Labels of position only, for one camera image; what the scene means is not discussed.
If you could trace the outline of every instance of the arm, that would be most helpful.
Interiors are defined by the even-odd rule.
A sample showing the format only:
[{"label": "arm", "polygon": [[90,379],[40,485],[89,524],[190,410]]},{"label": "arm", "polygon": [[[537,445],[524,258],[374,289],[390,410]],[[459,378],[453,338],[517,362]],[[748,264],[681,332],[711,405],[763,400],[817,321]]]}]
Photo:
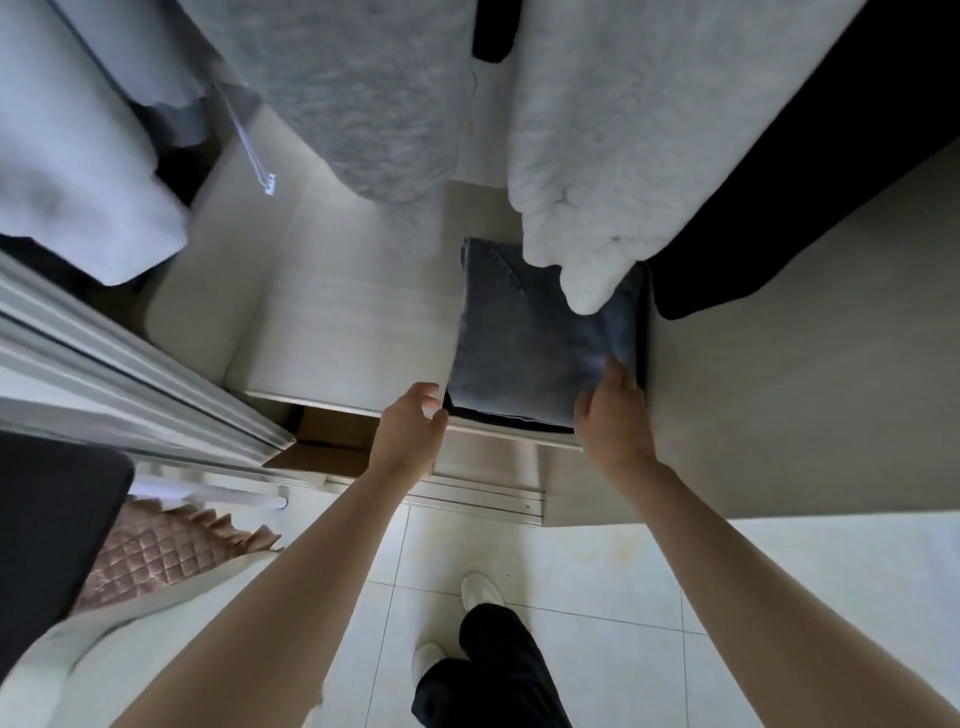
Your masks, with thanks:
[{"label": "arm", "polygon": [[388,407],[370,467],[208,624],[112,728],[300,728],[316,705],[387,524],[429,470],[436,384]]},{"label": "arm", "polygon": [[646,521],[697,617],[767,726],[960,726],[914,672],[770,561],[657,460],[643,393],[608,360],[574,422]]}]

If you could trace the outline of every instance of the person's left hand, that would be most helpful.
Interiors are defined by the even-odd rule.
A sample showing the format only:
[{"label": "person's left hand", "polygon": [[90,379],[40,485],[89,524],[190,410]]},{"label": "person's left hand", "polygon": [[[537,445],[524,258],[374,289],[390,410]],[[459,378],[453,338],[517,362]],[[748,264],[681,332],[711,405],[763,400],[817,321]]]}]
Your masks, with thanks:
[{"label": "person's left hand", "polygon": [[446,410],[438,409],[430,420],[423,408],[441,406],[433,396],[439,390],[433,382],[419,381],[383,410],[373,438],[369,470],[409,480],[410,487],[430,472],[449,417]]}]

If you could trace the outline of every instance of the gray folded jeans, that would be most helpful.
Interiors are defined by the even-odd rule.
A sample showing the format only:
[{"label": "gray folded jeans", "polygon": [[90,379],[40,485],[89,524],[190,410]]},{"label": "gray folded jeans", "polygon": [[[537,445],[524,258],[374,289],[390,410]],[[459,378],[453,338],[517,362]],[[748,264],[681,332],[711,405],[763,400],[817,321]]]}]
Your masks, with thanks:
[{"label": "gray folded jeans", "polygon": [[636,371],[641,277],[633,271],[594,314],[570,310],[560,267],[524,262],[518,245],[468,238],[467,295],[447,393],[457,408],[573,426],[573,403],[600,381],[608,352]]}]

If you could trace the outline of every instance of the person's leg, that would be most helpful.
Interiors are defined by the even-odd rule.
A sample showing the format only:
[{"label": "person's leg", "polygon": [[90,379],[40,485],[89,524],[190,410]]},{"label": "person's leg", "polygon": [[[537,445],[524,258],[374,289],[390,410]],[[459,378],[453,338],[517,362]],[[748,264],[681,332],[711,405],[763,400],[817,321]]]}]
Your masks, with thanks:
[{"label": "person's leg", "polygon": [[414,704],[410,711],[425,728],[478,724],[476,674],[467,660],[446,657],[435,644],[414,655]]},{"label": "person's leg", "polygon": [[471,574],[461,589],[467,616],[460,646],[475,667],[497,724],[570,728],[560,695],[533,636],[483,574]]}]

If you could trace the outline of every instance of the white floor tile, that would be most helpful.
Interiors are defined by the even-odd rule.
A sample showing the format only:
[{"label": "white floor tile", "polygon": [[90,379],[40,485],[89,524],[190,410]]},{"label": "white floor tile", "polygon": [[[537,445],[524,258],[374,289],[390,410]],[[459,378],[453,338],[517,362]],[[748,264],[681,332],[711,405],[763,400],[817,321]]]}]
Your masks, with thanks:
[{"label": "white floor tile", "polygon": [[414,508],[398,586],[457,595],[482,571],[514,604],[680,629],[680,587],[645,526],[537,528]]},{"label": "white floor tile", "polygon": [[393,587],[365,584],[324,682],[324,702],[304,728],[363,728]]},{"label": "white floor tile", "polygon": [[[778,519],[737,527],[960,705],[960,514]],[[704,631],[686,599],[684,629]]]},{"label": "white floor tile", "polygon": [[[517,607],[550,666],[574,725],[686,725],[683,635],[623,622]],[[433,641],[462,656],[460,598],[397,587],[368,728],[417,726],[410,660]]]},{"label": "white floor tile", "polygon": [[[333,504],[337,497],[332,493],[312,488],[289,486],[288,489],[287,507],[279,511],[230,503],[208,503],[207,505],[216,508],[217,513],[221,515],[230,513],[233,524],[237,528],[254,531],[261,525],[267,525],[281,535],[277,546],[289,546]],[[394,583],[409,513],[409,505],[401,505],[396,509],[390,525],[387,526],[383,541],[380,542],[380,549],[373,558],[370,573],[367,575],[368,581],[380,584]]]},{"label": "white floor tile", "polygon": [[762,728],[707,635],[684,635],[689,728]]}]

